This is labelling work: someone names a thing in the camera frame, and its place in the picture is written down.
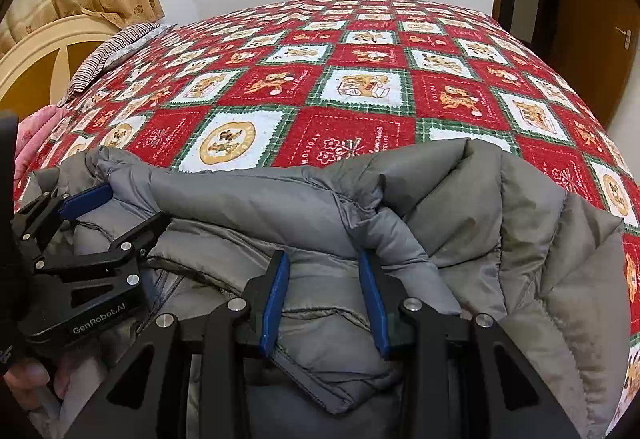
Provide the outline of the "person's left hand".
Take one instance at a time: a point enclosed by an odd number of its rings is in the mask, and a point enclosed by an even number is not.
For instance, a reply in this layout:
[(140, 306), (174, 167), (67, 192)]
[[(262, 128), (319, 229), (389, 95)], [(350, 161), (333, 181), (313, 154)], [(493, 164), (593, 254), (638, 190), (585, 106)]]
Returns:
[(58, 361), (58, 370), (52, 379), (41, 363), (32, 359), (24, 359), (15, 363), (3, 375), (3, 379), (20, 407), (23, 410), (32, 411), (41, 405), (36, 390), (47, 387), (51, 379), (56, 396), (58, 399), (64, 400), (68, 389), (70, 389), (72, 376), (81, 362), (82, 359), (78, 355), (71, 352), (66, 353)]

